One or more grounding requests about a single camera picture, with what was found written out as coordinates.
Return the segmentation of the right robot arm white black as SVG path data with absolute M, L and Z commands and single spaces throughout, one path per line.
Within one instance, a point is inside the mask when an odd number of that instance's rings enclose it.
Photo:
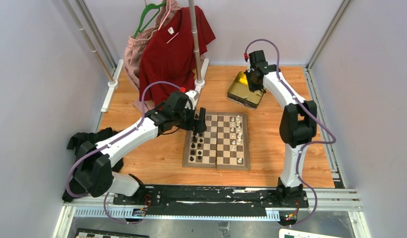
M 306 154 L 304 145 L 317 133 L 317 105 L 300 96 L 279 67 L 266 61 L 262 50 L 244 53 L 244 59 L 248 63 L 245 76 L 249 90 L 270 92 L 283 108 L 279 132 L 286 149 L 285 163 L 273 201 L 289 207 L 303 196 L 300 173 Z

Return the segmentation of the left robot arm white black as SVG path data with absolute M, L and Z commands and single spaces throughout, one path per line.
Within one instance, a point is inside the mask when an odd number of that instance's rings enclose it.
M 81 145 L 80 155 L 69 173 L 70 178 L 82 188 L 82 193 L 73 193 L 70 186 L 68 194 L 75 198 L 85 195 L 99 197 L 105 193 L 125 195 L 133 205 L 141 204 L 145 191 L 141 181 L 133 175 L 123 175 L 113 171 L 113 167 L 128 153 L 141 144 L 157 138 L 173 127 L 203 133 L 205 119 L 196 119 L 195 110 L 199 92 L 175 91 L 165 102 L 147 111 L 136 123 L 118 134 L 92 144 Z

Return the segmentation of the yellow metal tin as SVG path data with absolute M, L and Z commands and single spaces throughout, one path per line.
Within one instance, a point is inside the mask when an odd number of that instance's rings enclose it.
M 227 91 L 227 98 L 245 107 L 256 110 L 263 98 L 264 93 L 260 90 L 250 91 L 246 75 L 239 71 Z

